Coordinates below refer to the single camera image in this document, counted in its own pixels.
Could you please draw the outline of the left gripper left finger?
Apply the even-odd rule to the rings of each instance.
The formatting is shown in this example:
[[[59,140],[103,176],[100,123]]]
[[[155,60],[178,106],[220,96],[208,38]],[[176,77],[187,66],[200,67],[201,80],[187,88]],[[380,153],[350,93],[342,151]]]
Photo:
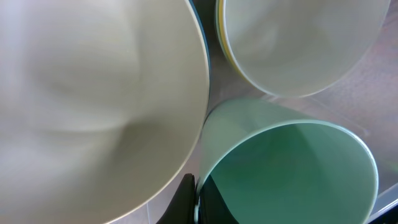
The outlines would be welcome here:
[[[194,224],[195,177],[185,174],[157,224]]]

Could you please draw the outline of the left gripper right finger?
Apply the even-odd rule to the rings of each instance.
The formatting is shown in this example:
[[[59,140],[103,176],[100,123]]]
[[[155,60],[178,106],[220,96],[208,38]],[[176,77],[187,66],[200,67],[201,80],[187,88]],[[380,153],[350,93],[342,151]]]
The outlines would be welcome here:
[[[239,224],[210,175],[200,190],[198,221],[201,224]]]

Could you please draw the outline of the mint green cup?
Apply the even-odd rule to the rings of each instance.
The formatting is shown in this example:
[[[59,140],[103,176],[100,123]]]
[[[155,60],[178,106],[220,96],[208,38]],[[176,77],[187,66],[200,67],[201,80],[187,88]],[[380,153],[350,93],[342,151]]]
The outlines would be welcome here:
[[[350,130],[259,98],[220,103],[201,134],[197,193],[238,223],[365,223],[379,177]]]

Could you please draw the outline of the beige large bowl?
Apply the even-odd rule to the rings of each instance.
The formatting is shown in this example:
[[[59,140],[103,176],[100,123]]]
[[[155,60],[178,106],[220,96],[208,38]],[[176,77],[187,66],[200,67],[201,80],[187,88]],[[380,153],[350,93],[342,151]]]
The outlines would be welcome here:
[[[1,2],[1,222],[112,223],[180,172],[208,105],[185,1]]]

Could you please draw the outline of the white small bowl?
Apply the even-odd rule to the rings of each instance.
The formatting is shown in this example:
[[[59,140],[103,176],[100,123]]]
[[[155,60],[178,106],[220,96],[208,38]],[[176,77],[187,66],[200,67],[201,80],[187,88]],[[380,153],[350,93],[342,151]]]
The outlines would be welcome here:
[[[279,97],[318,93],[342,79],[376,40],[389,0],[224,0],[235,64]]]

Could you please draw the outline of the yellow small bowl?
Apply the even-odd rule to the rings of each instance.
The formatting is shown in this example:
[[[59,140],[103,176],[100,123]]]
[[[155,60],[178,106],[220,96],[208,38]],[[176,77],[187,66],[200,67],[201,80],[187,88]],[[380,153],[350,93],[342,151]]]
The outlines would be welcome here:
[[[235,64],[231,52],[229,51],[228,48],[228,41],[226,40],[226,31],[223,24],[223,3],[224,3],[223,0],[216,0],[215,3],[215,30],[218,36],[218,42],[220,43],[220,47],[229,64],[234,68],[234,70],[237,72],[237,74],[240,77],[246,79],[244,75],[241,73],[238,66]]]

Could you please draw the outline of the dark blue large bowl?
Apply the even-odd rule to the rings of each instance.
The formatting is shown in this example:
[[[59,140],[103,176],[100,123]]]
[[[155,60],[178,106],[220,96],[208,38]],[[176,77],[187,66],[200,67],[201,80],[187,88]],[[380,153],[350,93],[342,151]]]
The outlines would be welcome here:
[[[200,93],[203,100],[206,100],[208,105],[210,100],[210,55],[208,43],[206,41],[203,25],[200,16],[197,13],[196,7],[192,0],[185,0],[187,10],[190,15],[190,40],[193,44],[193,56],[191,56],[190,71],[193,73],[193,79],[199,82]]]

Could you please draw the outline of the clear plastic storage container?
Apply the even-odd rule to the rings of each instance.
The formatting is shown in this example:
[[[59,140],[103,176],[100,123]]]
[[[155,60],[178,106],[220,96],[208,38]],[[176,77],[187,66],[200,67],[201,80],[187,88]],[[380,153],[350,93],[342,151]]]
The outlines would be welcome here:
[[[193,2],[203,25],[211,63],[210,100],[205,121],[220,103],[237,98],[259,98],[350,130],[371,151],[379,177],[376,201],[365,223],[397,222],[397,2],[389,2],[381,30],[363,58],[332,86],[303,97],[273,96],[240,77],[218,42],[216,1]],[[183,166],[168,184],[174,191],[157,221],[166,211],[184,175],[193,174],[196,188],[194,222],[199,223],[197,183],[203,157],[201,134],[186,161],[194,166],[193,170]]]

